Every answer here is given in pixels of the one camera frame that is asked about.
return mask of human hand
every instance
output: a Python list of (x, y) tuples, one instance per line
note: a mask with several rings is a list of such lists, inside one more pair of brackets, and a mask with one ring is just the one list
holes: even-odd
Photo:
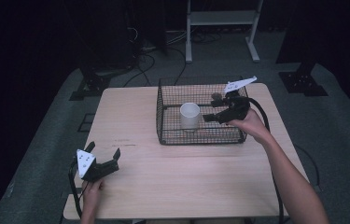
[(249, 109), (243, 120), (233, 119), (228, 124), (233, 125), (245, 133), (250, 134), (257, 142), (264, 144), (271, 136), (259, 115), (254, 109)]
[(104, 187), (104, 179), (99, 179), (95, 182), (84, 181), (83, 189), (83, 210), (81, 223), (93, 223), (95, 220), (96, 211), (99, 207), (101, 190)]

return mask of white cup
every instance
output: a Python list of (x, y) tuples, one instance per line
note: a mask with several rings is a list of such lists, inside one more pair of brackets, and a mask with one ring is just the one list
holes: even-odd
[(198, 128), (201, 109), (194, 103), (185, 103), (180, 107), (180, 127), (185, 132), (195, 132)]

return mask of metal wire mesh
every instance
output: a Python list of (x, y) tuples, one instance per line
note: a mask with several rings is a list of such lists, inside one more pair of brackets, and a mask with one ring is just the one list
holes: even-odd
[[(239, 129), (205, 122), (202, 115), (216, 114), (226, 106), (213, 108), (212, 94), (224, 96), (226, 83), (237, 81), (241, 77), (190, 77), (175, 80), (160, 79), (157, 98), (157, 135), (162, 145), (208, 145), (243, 143), (246, 134)], [(246, 89), (239, 90), (240, 95), (247, 96)], [(180, 127), (180, 106), (184, 103), (195, 103), (201, 109), (199, 127), (192, 132)]]

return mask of wooden table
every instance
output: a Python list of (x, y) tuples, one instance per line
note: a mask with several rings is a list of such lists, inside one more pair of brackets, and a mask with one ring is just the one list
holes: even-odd
[[(273, 136), (306, 177), (273, 98), (264, 84), (248, 95), (268, 115)], [(86, 145), (102, 163), (119, 147), (119, 171), (105, 178), (97, 218), (277, 216), (278, 202), (264, 149), (252, 137), (242, 144), (162, 146), (156, 131), (157, 87), (107, 89)], [(81, 186), (76, 176), (76, 184)], [(63, 210), (79, 219), (72, 195)]]

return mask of human arm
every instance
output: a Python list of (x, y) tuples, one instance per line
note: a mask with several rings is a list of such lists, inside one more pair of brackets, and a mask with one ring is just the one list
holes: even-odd
[(81, 224), (93, 224), (95, 222), (96, 212), (98, 210), (101, 189), (104, 186), (104, 180), (100, 179), (96, 182), (82, 183), (83, 188), (83, 210), (81, 216)]
[(236, 119), (228, 124), (250, 134), (262, 144), (282, 201), (295, 223), (329, 223), (323, 204), (314, 189), (288, 159), (256, 111), (249, 109), (244, 120)]

